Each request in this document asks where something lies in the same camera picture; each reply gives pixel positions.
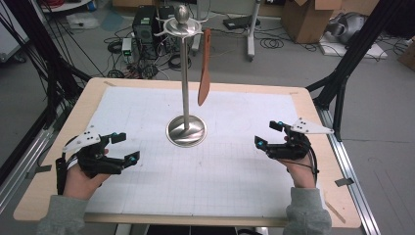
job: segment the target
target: person's hand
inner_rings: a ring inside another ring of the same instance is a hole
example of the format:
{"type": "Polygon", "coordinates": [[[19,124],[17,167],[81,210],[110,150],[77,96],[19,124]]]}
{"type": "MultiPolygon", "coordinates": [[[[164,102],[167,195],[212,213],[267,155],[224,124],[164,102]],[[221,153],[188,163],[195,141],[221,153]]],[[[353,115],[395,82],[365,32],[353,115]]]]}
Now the person's hand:
{"type": "Polygon", "coordinates": [[[95,190],[110,176],[110,174],[97,174],[95,177],[89,178],[81,170],[79,164],[75,164],[68,170],[63,196],[89,200],[95,190]]]}
{"type": "Polygon", "coordinates": [[[287,167],[296,188],[315,188],[314,175],[311,168],[306,166],[311,166],[308,156],[301,160],[281,160],[278,162],[287,167]]]}

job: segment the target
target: power supply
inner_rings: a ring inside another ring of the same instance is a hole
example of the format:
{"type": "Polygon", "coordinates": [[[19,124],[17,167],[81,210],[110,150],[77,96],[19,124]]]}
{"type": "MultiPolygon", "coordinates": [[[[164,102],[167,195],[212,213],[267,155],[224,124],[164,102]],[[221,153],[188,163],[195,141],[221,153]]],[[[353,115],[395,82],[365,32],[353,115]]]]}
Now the power supply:
{"type": "Polygon", "coordinates": [[[123,38],[122,39],[122,57],[126,64],[130,65],[134,63],[134,53],[132,50],[132,39],[131,38],[123,38]]]}

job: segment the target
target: brown blade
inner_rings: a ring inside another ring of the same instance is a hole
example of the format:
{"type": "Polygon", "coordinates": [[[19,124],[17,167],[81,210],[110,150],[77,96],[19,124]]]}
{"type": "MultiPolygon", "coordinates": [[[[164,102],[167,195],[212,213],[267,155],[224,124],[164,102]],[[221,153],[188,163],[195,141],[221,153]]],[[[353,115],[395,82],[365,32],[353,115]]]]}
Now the brown blade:
{"type": "Polygon", "coordinates": [[[210,28],[205,30],[205,46],[204,46],[204,57],[202,63],[202,76],[201,83],[199,85],[198,104],[201,106],[208,96],[210,89],[210,75],[208,74],[208,57],[210,49],[210,28]]]}

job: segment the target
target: black device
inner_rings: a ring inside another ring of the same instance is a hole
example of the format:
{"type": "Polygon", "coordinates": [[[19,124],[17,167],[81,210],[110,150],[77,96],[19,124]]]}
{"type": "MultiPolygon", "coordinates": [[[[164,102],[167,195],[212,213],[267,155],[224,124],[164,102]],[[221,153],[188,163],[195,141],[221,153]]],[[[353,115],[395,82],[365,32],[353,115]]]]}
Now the black device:
{"type": "MultiPolygon", "coordinates": [[[[251,22],[253,21],[253,16],[248,17],[239,17],[234,19],[226,19],[223,20],[223,24],[229,30],[237,29],[237,28],[246,28],[251,26],[251,22]]],[[[255,25],[260,25],[260,21],[256,19],[255,25]]]]}
{"type": "MultiPolygon", "coordinates": [[[[160,6],[159,7],[159,16],[161,20],[168,20],[174,18],[174,7],[173,6],[160,6]]],[[[161,24],[161,31],[164,27],[164,22],[160,22],[161,24]]],[[[179,52],[180,51],[180,41],[177,37],[170,36],[165,34],[161,37],[162,44],[164,46],[164,50],[166,53],[169,52],[179,52]]]]}
{"type": "Polygon", "coordinates": [[[157,8],[153,5],[138,6],[132,23],[132,30],[139,48],[141,59],[156,59],[157,46],[160,39],[155,33],[160,32],[160,25],[156,19],[157,8]]]}
{"type": "Polygon", "coordinates": [[[62,156],[56,159],[56,172],[57,172],[57,188],[58,188],[58,195],[62,195],[65,190],[65,184],[67,181],[67,172],[70,163],[78,160],[78,164],[82,171],[90,178],[95,177],[99,173],[104,174],[121,174],[122,170],[130,167],[132,165],[136,165],[138,160],[140,159],[140,152],[137,151],[135,153],[129,154],[125,156],[123,159],[113,159],[108,158],[105,156],[105,147],[110,143],[116,144],[126,139],[125,133],[120,134],[109,134],[109,135],[98,135],[99,137],[90,135],[89,132],[83,133],[86,138],[83,138],[82,141],[76,139],[78,136],[73,137],[69,142],[72,141],[76,142],[91,142],[93,144],[86,145],[82,147],[78,152],[73,154],[68,161],[66,161],[66,154],[65,152],[62,153],[62,156]]]}
{"type": "Polygon", "coordinates": [[[255,146],[265,152],[268,158],[289,164],[295,164],[297,160],[309,156],[311,162],[309,168],[314,175],[314,180],[317,182],[317,158],[308,138],[303,133],[293,131],[290,125],[282,121],[276,122],[272,120],[269,122],[269,127],[280,132],[284,131],[287,134],[284,138],[286,143],[268,144],[268,141],[256,136],[254,138],[255,146]]]}

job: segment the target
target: white paper sheet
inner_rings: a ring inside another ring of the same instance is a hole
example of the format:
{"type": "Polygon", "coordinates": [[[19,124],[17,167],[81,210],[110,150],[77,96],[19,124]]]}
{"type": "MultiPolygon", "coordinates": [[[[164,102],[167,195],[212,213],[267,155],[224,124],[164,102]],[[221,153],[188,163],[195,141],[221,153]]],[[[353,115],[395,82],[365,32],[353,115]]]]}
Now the white paper sheet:
{"type": "Polygon", "coordinates": [[[207,124],[207,138],[181,148],[166,138],[168,123],[183,115],[180,90],[109,87],[91,118],[102,135],[125,132],[109,157],[140,151],[137,165],[114,175],[95,193],[88,212],[286,217],[293,182],[285,167],[254,145],[254,136],[284,143],[271,120],[294,123],[289,95],[210,91],[190,114],[207,124]]]}

